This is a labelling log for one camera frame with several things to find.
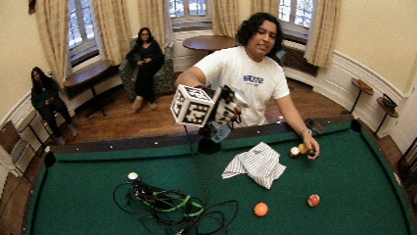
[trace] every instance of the white cloth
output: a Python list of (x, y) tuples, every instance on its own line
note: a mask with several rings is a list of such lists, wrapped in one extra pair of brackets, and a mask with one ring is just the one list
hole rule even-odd
[(278, 163), (278, 156), (274, 149), (261, 142), (249, 152), (234, 156), (221, 174), (222, 179), (246, 173), (261, 186), (269, 189), (271, 182), (286, 169), (286, 166)]
[(234, 126), (251, 126), (266, 123), (265, 110), (270, 98), (289, 95), (282, 67), (265, 57), (259, 63), (246, 55), (242, 46), (227, 48), (205, 56), (195, 67), (206, 76), (210, 89), (227, 85), (245, 93), (249, 108), (242, 108), (241, 123)]

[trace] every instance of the seated woman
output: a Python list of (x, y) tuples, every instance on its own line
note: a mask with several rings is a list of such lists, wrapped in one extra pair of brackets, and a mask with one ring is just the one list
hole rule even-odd
[(155, 96), (153, 91), (153, 76), (163, 64), (163, 55), (158, 43), (153, 39), (150, 30), (142, 27), (138, 32), (138, 38), (134, 48), (126, 55), (126, 60), (131, 65), (138, 66), (138, 75), (135, 79), (135, 94), (131, 110), (135, 112), (143, 102), (149, 102), (149, 107), (155, 109)]
[(55, 81), (43, 74), (42, 70), (38, 67), (34, 67), (30, 70), (30, 81), (30, 103), (34, 109), (38, 111), (41, 118), (47, 123), (58, 143), (63, 145), (65, 139), (55, 124), (53, 112), (57, 112), (62, 115), (73, 136), (77, 136), (78, 130), (73, 124), (66, 105), (58, 97), (58, 85)]

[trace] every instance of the white t-shirt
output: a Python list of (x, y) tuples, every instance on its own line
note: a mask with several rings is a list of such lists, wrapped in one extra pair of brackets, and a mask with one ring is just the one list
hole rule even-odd
[(245, 93), (249, 108), (242, 108), (241, 123), (251, 126), (267, 123), (265, 110), (270, 98), (278, 99), (289, 94), (282, 67), (265, 57), (259, 63), (246, 55), (242, 46), (215, 51), (203, 57), (195, 67), (206, 76), (210, 89), (227, 85)]

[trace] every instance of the orange billiard ball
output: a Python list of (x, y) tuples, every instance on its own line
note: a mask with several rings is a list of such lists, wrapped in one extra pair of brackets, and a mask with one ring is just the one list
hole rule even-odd
[(267, 214), (267, 205), (265, 203), (257, 203), (254, 213), (258, 217), (265, 216), (265, 214)]
[(299, 154), (306, 154), (309, 151), (309, 148), (305, 144), (298, 145)]
[(321, 197), (317, 194), (313, 194), (307, 199), (307, 204), (314, 208), (321, 202)]

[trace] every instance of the fiducial marker cube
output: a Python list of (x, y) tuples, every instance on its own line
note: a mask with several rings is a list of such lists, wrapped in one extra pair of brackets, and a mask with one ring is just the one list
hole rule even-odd
[(178, 85), (170, 104), (170, 112), (178, 124), (202, 127), (213, 106), (214, 101), (202, 89)]

